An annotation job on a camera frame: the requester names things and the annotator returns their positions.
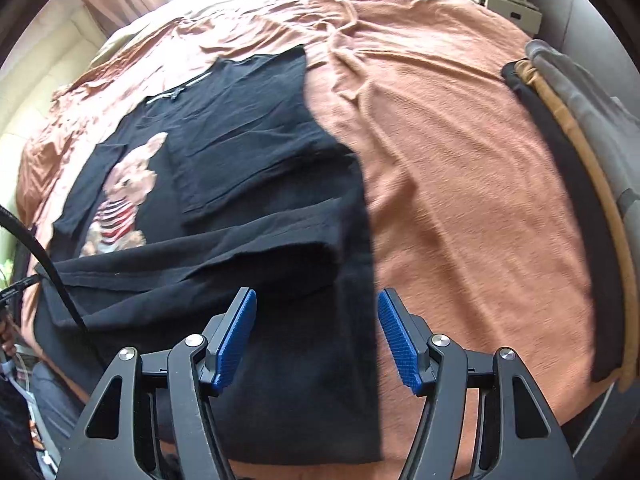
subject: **white wire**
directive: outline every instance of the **white wire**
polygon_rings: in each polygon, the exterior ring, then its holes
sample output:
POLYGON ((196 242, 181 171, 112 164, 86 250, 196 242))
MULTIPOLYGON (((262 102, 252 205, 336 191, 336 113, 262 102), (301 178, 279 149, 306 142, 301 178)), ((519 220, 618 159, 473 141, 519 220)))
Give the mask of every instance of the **white wire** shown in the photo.
POLYGON ((22 367, 22 371, 24 373, 24 384, 26 386, 26 390, 31 393, 31 387, 29 385, 29 371, 27 370, 27 365, 24 364, 24 359, 18 352, 15 353, 15 357, 17 357, 18 361, 20 361, 20 366, 22 367))
POLYGON ((18 384, 18 381, 15 380, 15 377, 13 375, 9 375, 8 379, 9 379, 9 382, 14 386, 14 388, 18 390, 18 393, 24 397, 24 400, 27 401, 27 404, 29 404, 30 402, 33 402, 33 395, 31 395, 30 392, 28 392, 22 386, 20 386, 20 384, 18 384))
POLYGON ((53 461, 53 459, 51 458, 51 455, 49 454, 49 451, 47 451, 46 449, 44 450, 44 455, 42 457, 42 461, 48 465, 51 469, 53 469, 53 472, 57 475, 58 474, 58 466, 56 465, 56 463, 53 461))
POLYGON ((578 446, 575 448, 575 451, 573 453, 573 457, 574 458, 578 454, 578 452, 582 449, 582 445, 587 441, 587 438, 591 434, 591 431, 593 431, 593 428, 595 428, 596 423, 598 422, 600 416, 602 415, 602 412, 604 411, 604 407, 605 407, 607 401, 609 400, 609 396, 611 395, 611 392, 613 391, 613 387, 615 385, 616 385, 616 383, 611 383, 611 386, 607 389, 607 393, 604 395, 604 400, 602 401, 602 404, 598 408, 598 412, 596 413, 596 416, 593 417, 593 420, 591 421, 591 424, 587 428, 586 433, 581 438, 580 442, 578 443, 578 446))

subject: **tan cloth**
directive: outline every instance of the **tan cloth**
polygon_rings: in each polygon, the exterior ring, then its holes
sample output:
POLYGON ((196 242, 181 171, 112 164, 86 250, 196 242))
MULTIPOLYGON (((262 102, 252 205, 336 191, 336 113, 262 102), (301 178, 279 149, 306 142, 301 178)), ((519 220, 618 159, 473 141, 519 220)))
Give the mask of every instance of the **tan cloth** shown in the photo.
POLYGON ((580 160, 584 164, 593 187, 602 204, 602 209, 609 224, 613 245, 618 256, 620 275, 625 305, 625 346, 620 373, 620 389, 626 390, 638 376, 638 351, 640 330, 640 308, 638 306, 638 284, 634 264, 626 240, 625 226, 620 217, 616 200, 613 197, 607 177, 602 171, 593 150, 584 137, 580 126, 571 115, 571 112, 556 95, 551 86, 542 77, 542 74, 532 65, 528 59, 516 63, 516 72, 520 79, 534 88, 545 105, 558 121, 558 124, 572 143, 580 160))
MULTIPOLYGON (((46 131, 25 150, 19 193, 42 163, 50 180, 41 180, 37 236, 48 244, 95 144, 145 96, 217 56, 303 43, 308 106, 362 164, 376 288, 394 286, 409 311, 464 348, 515 348, 565 422, 608 384, 590 383, 590 280, 570 203, 545 143, 499 75, 527 40, 470 0, 273 0, 176 20, 57 97, 46 131)), ((36 345, 34 306, 29 290, 23 333, 36 345)), ((381 331, 378 342, 383 462, 235 463, 236 474, 396 480, 423 401, 402 386, 381 331)), ((472 456, 476 405, 470 392, 459 474, 472 456)))

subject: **black cable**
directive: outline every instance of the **black cable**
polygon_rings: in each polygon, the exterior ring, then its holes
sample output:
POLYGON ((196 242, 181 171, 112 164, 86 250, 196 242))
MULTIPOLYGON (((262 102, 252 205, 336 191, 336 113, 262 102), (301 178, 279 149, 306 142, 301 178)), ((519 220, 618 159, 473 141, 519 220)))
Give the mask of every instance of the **black cable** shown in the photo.
POLYGON ((76 306, 69 296, 69 293, 66 291, 65 284, 62 283, 62 279, 56 270, 51 258, 47 254, 47 251, 44 250, 44 247, 40 244, 39 241, 36 240, 36 237, 31 234, 31 232, 18 220, 10 211, 7 211, 4 207, 0 205, 0 225, 4 227, 7 231, 9 231, 13 236, 18 238, 21 243, 27 248, 27 250, 36 257, 39 261, 42 268, 49 275, 49 279, 53 286, 56 288, 56 291, 60 295, 60 299, 62 303, 65 304, 66 309, 69 314, 71 314, 72 319, 80 329, 82 334, 82 338, 87 346, 91 349, 94 354, 95 359, 98 361, 102 370, 107 369, 107 363, 101 357, 100 352, 98 352, 97 346, 91 341, 89 336, 89 330, 84 324, 84 320, 80 316, 80 313, 76 309, 76 306))
POLYGON ((27 276, 17 282, 13 282, 11 285, 0 290, 0 307, 7 306, 9 300, 14 296, 23 293, 28 286, 38 283, 41 278, 42 277, 39 274, 33 274, 32 276, 27 276))

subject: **striped shirt graphic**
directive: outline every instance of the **striped shirt graphic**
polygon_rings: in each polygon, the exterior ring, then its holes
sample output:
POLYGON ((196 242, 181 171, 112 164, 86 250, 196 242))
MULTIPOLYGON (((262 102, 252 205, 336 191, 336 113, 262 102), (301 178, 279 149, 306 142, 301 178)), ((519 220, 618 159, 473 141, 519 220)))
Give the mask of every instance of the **striped shirt graphic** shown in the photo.
POLYGON ((95 214, 95 220, 100 223, 100 243, 110 247, 125 234, 133 231, 137 212, 137 206, 126 198, 102 202, 95 214))

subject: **black gripper frame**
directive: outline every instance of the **black gripper frame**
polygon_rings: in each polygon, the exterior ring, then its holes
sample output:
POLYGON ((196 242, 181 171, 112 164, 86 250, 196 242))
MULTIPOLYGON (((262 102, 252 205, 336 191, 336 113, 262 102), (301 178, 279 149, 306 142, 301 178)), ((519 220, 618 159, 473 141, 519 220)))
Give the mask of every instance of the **black gripper frame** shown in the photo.
POLYGON ((156 388, 168 388, 182 479, 233 480, 209 397, 219 394, 211 386, 215 357, 250 294, 255 297, 241 288, 226 313, 211 318, 201 340, 190 336, 170 350, 143 355, 122 349, 82 411, 56 478, 174 480, 160 450, 155 409, 156 388))
MULTIPOLYGON (((216 394, 210 382, 221 334, 248 292, 242 288, 229 311, 211 319, 196 346, 189 346, 187 338, 152 354, 123 349, 132 356, 116 356, 96 386, 69 441, 58 480, 173 480, 159 447, 156 388, 170 392, 182 478, 233 480, 210 409, 209 397, 216 394)), ((401 480, 452 478, 468 388, 480 390, 480 401, 466 480, 577 480, 558 422, 516 352, 499 349, 492 356, 465 351, 453 340, 438 346, 427 323, 409 314, 393 289, 383 292, 410 328, 409 339, 422 364, 418 395, 427 398, 401 480), (508 352, 508 358, 500 351, 508 352)))
POLYGON ((449 480, 458 455, 466 390, 478 388, 476 445, 466 480, 578 480, 574 460, 545 397, 510 348, 494 355, 448 338, 434 344, 423 318, 386 294, 417 351, 424 409, 400 480, 449 480))

